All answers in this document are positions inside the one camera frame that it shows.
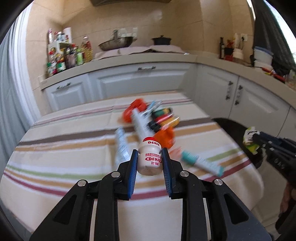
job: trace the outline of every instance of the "drawer handle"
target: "drawer handle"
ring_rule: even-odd
[[[139,67],[138,68],[138,71],[142,71],[142,70],[153,70],[153,69],[156,69],[156,66],[152,66],[151,68],[149,68],[149,67],[146,67],[146,68]]]
[[[68,87],[70,84],[71,84],[71,82],[67,83],[67,84],[64,85],[64,86],[58,86],[58,87],[57,87],[57,90],[60,90],[60,89],[66,88],[66,87]]]
[[[241,85],[239,85],[238,92],[237,92],[237,98],[236,98],[235,103],[234,103],[235,105],[239,104],[239,99],[240,99],[240,96],[242,94],[242,89],[243,89],[243,87]]]
[[[230,99],[230,91],[231,91],[231,86],[233,85],[233,82],[232,81],[229,81],[228,82],[228,87],[227,87],[227,92],[226,92],[226,100],[229,100]]]

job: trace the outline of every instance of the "pot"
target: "pot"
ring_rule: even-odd
[[[153,38],[154,45],[170,45],[171,38],[166,38],[163,35],[161,35],[158,38]]]

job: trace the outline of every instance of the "paper towel roll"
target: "paper towel roll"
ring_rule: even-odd
[[[71,34],[71,28],[65,28],[64,34],[68,35],[69,43],[72,43],[72,34]]]

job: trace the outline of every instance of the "table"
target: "table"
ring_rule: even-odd
[[[139,97],[147,102],[163,100],[164,107],[171,107],[180,116],[172,149],[181,147],[223,165],[226,169],[222,180],[249,209],[262,198],[261,176],[248,157],[183,94],[148,93],[107,99],[43,116],[11,155],[0,183],[0,198],[30,232],[78,180],[100,180],[115,170],[116,128],[125,128],[131,150],[138,148],[132,125],[124,123],[121,115]],[[182,166],[201,179],[215,179],[196,167],[183,162]],[[182,201],[169,199],[163,174],[152,177],[137,174],[132,200],[119,201],[118,216],[121,241],[180,240]],[[90,240],[93,240],[94,223],[91,225]]]

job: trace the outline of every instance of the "white cabinet door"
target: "white cabinet door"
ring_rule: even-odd
[[[191,65],[184,75],[180,86],[182,92],[194,102],[200,98],[202,71],[203,66],[201,64]]]
[[[242,77],[229,118],[256,130],[277,136],[287,117],[289,105],[275,94]]]
[[[106,99],[144,92],[181,90],[190,69],[195,72],[196,64],[130,64],[89,73],[89,79],[96,98]]]
[[[53,111],[92,102],[87,74],[64,80],[45,89]]]
[[[279,136],[284,138],[287,137],[293,141],[296,141],[296,110],[292,107],[289,110],[287,119],[279,133]]]
[[[228,118],[237,81],[237,75],[204,66],[201,87],[196,88],[196,92],[200,94],[199,100],[196,98],[197,105],[211,118]]]

